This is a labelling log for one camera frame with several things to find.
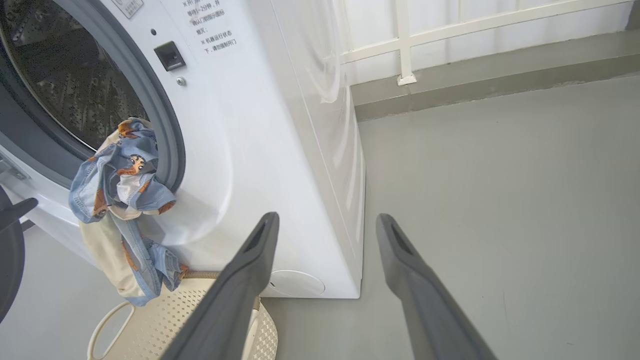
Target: white washing machine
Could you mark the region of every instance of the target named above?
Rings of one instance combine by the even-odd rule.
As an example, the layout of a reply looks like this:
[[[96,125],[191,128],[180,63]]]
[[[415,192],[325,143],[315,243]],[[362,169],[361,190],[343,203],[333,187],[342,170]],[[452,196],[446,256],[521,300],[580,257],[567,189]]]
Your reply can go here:
[[[220,270],[277,211],[263,296],[360,296],[365,163],[330,0],[0,3],[0,181],[35,224],[95,264],[68,188],[134,115],[177,197],[145,234]]]

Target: white railing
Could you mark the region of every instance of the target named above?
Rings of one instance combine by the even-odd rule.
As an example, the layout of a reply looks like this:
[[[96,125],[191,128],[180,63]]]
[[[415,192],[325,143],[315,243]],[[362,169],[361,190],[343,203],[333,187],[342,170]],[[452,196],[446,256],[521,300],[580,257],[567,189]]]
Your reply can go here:
[[[346,14],[346,8],[344,6],[344,1],[349,0],[342,1],[342,6],[339,9],[341,13],[340,16],[343,22],[347,22],[348,18]],[[397,38],[379,42],[377,44],[359,47],[358,49],[350,49],[349,51],[342,54],[342,62],[350,63],[370,58],[372,56],[400,50],[401,74],[398,77],[398,85],[406,85],[415,82],[415,76],[413,75],[411,67],[410,49],[412,46],[426,44],[428,42],[434,42],[438,40],[444,40],[446,38],[458,37],[464,34],[476,33],[478,31],[495,29],[501,26],[518,24],[519,22],[542,19],[545,17],[562,15],[566,13],[579,12],[582,10],[599,8],[602,6],[626,3],[630,0],[564,0],[527,9],[522,8],[521,0],[516,0],[517,10],[513,12],[498,13],[492,16],[481,17],[478,19],[466,21],[463,16],[466,2],[478,0],[458,0],[458,16],[460,19],[459,23],[423,31],[422,33],[417,33],[414,35],[409,34],[409,10],[407,5],[408,0],[395,1],[397,17]],[[345,24],[344,29],[347,32],[345,35],[347,37],[348,46],[349,48],[351,48],[351,36],[349,34],[348,23]]]

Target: sticker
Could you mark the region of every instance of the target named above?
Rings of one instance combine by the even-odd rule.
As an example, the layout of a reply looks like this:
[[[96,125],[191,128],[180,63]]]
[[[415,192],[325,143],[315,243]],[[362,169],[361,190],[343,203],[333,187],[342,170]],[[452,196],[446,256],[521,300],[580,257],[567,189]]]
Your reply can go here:
[[[220,4],[224,0],[181,1],[189,27],[198,39],[203,53],[214,54],[237,45],[235,34],[229,26],[228,13]]]
[[[127,17],[127,19],[131,19],[133,14],[135,14],[141,7],[144,5],[142,0],[111,0],[118,9]]]

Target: black object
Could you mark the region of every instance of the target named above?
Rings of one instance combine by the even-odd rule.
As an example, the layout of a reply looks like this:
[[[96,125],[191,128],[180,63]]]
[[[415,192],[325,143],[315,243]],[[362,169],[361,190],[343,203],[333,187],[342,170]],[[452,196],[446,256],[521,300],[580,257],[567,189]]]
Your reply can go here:
[[[0,322],[18,294],[24,270],[24,237],[20,218],[37,205],[34,198],[13,205],[0,187]]]
[[[20,227],[22,228],[22,232],[23,233],[25,231],[31,229],[34,226],[35,226],[35,224],[33,223],[33,221],[28,220],[28,219],[26,221],[23,221],[22,223],[20,223]]]
[[[414,358],[495,360],[391,215],[378,215],[376,234],[387,285],[403,305]]]
[[[180,51],[178,51],[178,48],[172,41],[156,47],[154,51],[156,52],[156,55],[158,55],[164,69],[167,71],[175,70],[187,65],[184,63],[182,55],[180,55]]]
[[[163,360],[240,359],[255,298],[269,284],[280,218],[267,213],[193,311]]]

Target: railing post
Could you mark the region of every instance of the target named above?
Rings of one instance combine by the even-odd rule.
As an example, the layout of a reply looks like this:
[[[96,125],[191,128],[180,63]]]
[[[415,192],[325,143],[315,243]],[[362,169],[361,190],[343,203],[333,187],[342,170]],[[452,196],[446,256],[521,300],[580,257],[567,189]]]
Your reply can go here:
[[[398,86],[416,82],[411,72],[411,45],[409,41],[409,7],[407,0],[396,0],[398,40],[400,41],[400,69]]]

